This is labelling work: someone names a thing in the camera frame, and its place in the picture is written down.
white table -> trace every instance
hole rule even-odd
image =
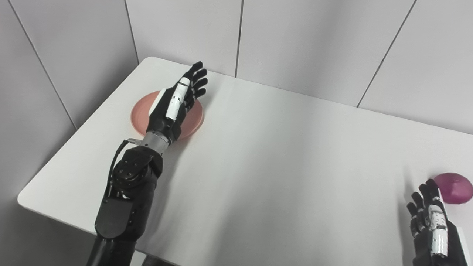
[[[18,196],[94,233],[130,111],[188,66],[145,59]],[[411,265],[415,187],[473,177],[473,136],[210,72],[205,120],[165,153],[137,249],[183,266]],[[448,206],[473,247],[473,203]]]

pink ball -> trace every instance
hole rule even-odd
[[[473,185],[457,173],[443,173],[434,178],[445,203],[463,204],[473,197]]]

